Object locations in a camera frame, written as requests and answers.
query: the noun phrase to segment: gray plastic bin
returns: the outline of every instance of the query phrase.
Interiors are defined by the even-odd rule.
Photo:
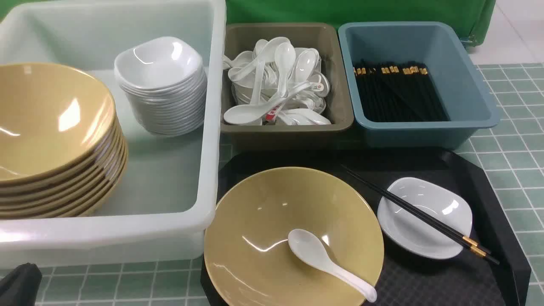
[[[355,120],[371,147],[440,146],[454,149],[500,118],[481,74],[451,27],[439,22],[356,22],[338,30]],[[377,123],[363,113],[353,64],[409,61],[427,65],[451,121]]]

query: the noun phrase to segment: black serving tray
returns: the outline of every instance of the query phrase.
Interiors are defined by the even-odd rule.
[[[430,148],[244,153],[219,172],[218,198],[252,174],[298,166],[344,180],[376,212],[381,196],[347,174],[341,164],[383,188],[399,178],[412,176],[460,195],[472,209],[471,238],[480,241],[500,261],[500,266],[493,266],[467,250],[449,260],[431,260],[402,249],[384,235],[385,258],[376,285],[376,305],[525,305],[529,263],[484,171],[451,151]],[[213,287],[205,264],[201,284],[211,306],[227,305]]]

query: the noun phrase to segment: green cloth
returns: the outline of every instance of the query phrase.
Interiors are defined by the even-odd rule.
[[[0,0],[0,20],[14,6],[40,0]],[[227,23],[441,21],[466,45],[484,42],[495,0],[226,0]]]

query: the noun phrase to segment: stack of white bowls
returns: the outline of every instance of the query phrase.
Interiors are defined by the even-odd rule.
[[[161,37],[119,54],[115,78],[137,121],[173,137],[204,122],[207,77],[202,57],[181,39]]]

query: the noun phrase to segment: pair of chopsticks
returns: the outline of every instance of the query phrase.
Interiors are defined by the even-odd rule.
[[[400,197],[396,196],[392,192],[385,190],[377,185],[375,185],[372,182],[369,182],[365,180],[364,178],[360,177],[358,174],[353,172],[351,169],[346,167],[345,165],[341,165],[346,172],[353,176],[354,178],[358,179],[361,183],[365,184],[370,189],[378,192],[379,194],[383,195],[390,201],[394,202],[395,204],[399,205],[401,208],[406,210],[407,212],[411,213],[412,215],[419,218],[421,221],[425,222],[426,224],[432,226],[434,229],[438,230],[439,232],[446,235],[451,240],[457,242],[458,244],[462,245],[463,247],[469,249],[472,253],[476,254],[477,256],[486,259],[489,262],[492,262],[495,265],[499,265],[499,261],[492,257],[490,254],[491,252],[484,248],[483,246],[479,245],[478,242],[470,239],[470,237],[463,235],[462,233],[458,232],[457,230],[453,229],[452,227],[448,226],[447,224],[442,223],[441,221],[437,220],[436,218],[432,217],[431,215],[427,214],[426,212],[417,209],[415,206],[411,205],[410,203],[406,202],[405,200],[401,199]]]

